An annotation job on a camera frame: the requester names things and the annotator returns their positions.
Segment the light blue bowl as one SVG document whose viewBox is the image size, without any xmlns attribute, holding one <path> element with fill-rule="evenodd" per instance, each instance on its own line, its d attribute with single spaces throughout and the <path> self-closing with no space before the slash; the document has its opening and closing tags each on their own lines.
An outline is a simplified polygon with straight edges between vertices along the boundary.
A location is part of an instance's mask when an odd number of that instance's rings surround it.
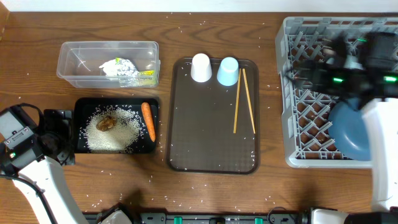
<svg viewBox="0 0 398 224">
<path fill-rule="evenodd" d="M 346 58 L 346 62 L 343 65 L 344 68 L 347 69 L 357 69 L 357 70 L 364 70 L 363 66 L 358 62 L 357 57 L 353 55 L 348 55 Z"/>
</svg>

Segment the dark blue plate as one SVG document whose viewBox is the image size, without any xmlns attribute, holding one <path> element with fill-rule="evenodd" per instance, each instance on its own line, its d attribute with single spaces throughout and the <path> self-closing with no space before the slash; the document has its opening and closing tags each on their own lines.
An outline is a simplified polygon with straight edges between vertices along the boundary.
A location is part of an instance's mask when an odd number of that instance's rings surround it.
<svg viewBox="0 0 398 224">
<path fill-rule="evenodd" d="M 370 161 L 368 135 L 358 105 L 357 98 L 339 101 L 330 111 L 328 120 L 332 125 L 328 133 L 343 155 L 357 161 Z"/>
</svg>

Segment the brown food lump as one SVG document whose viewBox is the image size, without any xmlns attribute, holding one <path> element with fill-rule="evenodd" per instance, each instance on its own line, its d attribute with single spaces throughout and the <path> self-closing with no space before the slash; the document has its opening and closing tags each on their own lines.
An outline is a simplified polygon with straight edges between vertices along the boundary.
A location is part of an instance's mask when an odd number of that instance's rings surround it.
<svg viewBox="0 0 398 224">
<path fill-rule="evenodd" d="M 107 115 L 96 124 L 96 129 L 102 132 L 109 131 L 115 127 L 116 123 L 117 119 L 114 116 Z"/>
</svg>

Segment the pile of white rice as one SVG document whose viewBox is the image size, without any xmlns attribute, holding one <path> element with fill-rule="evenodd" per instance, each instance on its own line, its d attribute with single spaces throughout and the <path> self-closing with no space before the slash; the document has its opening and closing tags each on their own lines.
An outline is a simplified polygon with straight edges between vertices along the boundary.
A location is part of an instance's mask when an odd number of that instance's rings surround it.
<svg viewBox="0 0 398 224">
<path fill-rule="evenodd" d="M 127 153 L 142 139 L 145 125 L 138 111 L 128 105 L 98 105 L 83 120 L 79 128 L 78 147 L 88 152 Z M 109 131 L 99 131 L 96 124 L 105 116 L 114 116 L 117 123 Z"/>
</svg>

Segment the white napkin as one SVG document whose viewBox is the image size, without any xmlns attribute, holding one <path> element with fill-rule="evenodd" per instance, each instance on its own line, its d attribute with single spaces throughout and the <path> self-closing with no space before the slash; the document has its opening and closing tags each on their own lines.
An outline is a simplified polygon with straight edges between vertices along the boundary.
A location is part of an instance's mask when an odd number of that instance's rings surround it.
<svg viewBox="0 0 398 224">
<path fill-rule="evenodd" d="M 118 76 L 119 64 L 117 59 L 112 59 L 99 66 L 107 78 L 114 78 Z"/>
</svg>

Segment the foil wrapper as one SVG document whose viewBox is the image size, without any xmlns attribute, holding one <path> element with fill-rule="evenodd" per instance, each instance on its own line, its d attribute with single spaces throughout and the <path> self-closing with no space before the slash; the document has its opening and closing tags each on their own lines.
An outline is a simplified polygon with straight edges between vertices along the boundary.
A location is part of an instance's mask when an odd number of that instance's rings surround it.
<svg viewBox="0 0 398 224">
<path fill-rule="evenodd" d="M 128 59 L 116 58 L 116 75 L 122 87 L 133 86 L 139 71 L 136 66 Z"/>
</svg>

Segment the orange carrot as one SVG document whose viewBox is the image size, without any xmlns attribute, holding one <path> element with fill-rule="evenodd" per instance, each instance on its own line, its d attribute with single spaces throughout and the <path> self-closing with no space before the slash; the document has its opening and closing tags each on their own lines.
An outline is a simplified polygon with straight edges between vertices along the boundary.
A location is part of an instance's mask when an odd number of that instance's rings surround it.
<svg viewBox="0 0 398 224">
<path fill-rule="evenodd" d="M 149 133 L 150 139 L 152 142 L 154 142 L 155 138 L 156 138 L 156 134 L 155 134 L 155 126 L 154 126 L 154 122 L 152 119 L 152 112 L 151 112 L 150 105 L 147 102 L 143 102 L 143 104 L 141 104 L 141 110 L 142 110 L 142 115 L 143 115 L 145 124 L 147 126 L 147 131 Z"/>
</svg>

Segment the yellow green snack packet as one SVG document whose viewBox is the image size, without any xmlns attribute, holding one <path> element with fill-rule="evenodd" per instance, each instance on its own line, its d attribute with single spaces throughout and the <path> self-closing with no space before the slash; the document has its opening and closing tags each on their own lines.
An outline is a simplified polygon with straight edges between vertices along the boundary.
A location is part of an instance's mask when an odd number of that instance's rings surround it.
<svg viewBox="0 0 398 224">
<path fill-rule="evenodd" d="M 154 87 L 158 84 L 157 74 L 154 70 L 147 70 L 139 72 L 138 86 L 141 87 Z"/>
</svg>

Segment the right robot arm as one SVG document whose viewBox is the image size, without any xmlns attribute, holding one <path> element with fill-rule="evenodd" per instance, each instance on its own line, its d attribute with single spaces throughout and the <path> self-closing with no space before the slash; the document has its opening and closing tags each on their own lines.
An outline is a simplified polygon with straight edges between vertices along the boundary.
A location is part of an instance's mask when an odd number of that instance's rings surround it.
<svg viewBox="0 0 398 224">
<path fill-rule="evenodd" d="M 297 88 L 358 98 L 358 110 L 368 134 L 373 196 L 371 212 L 346 213 L 313 207 L 299 223 L 397 223 L 397 73 L 393 72 L 397 34 L 368 32 L 358 38 L 357 60 L 361 68 L 347 68 L 346 33 L 331 39 L 326 54 L 332 63 L 305 60 L 290 68 L 285 77 Z"/>
</svg>

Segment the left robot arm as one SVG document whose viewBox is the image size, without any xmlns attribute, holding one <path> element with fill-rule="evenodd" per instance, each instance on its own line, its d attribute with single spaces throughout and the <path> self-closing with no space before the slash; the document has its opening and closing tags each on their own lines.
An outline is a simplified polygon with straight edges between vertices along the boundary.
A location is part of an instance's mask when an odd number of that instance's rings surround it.
<svg viewBox="0 0 398 224">
<path fill-rule="evenodd" d="M 39 111 L 35 122 L 21 103 L 1 111 L 1 177 L 11 180 L 40 223 L 134 223 L 123 205 L 82 212 L 72 197 L 64 165 L 75 163 L 73 113 Z"/>
</svg>

